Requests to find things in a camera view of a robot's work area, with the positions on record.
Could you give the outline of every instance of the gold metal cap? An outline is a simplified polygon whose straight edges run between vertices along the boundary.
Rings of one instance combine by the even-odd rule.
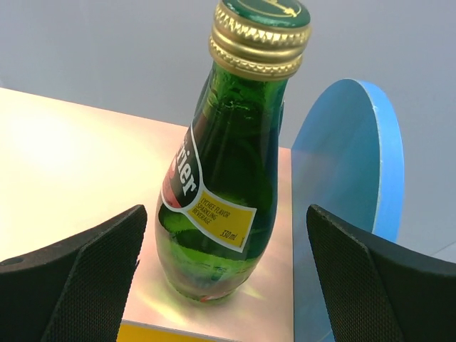
[[[280,81],[299,69],[310,35],[309,13],[295,0],[221,0],[209,51],[235,75]]]

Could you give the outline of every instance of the perrier bottle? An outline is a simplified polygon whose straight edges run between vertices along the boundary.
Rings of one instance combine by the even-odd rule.
[[[287,80],[310,16],[296,0],[222,0],[214,59],[195,116],[162,184],[157,252],[169,282],[198,301],[249,278],[271,236]]]

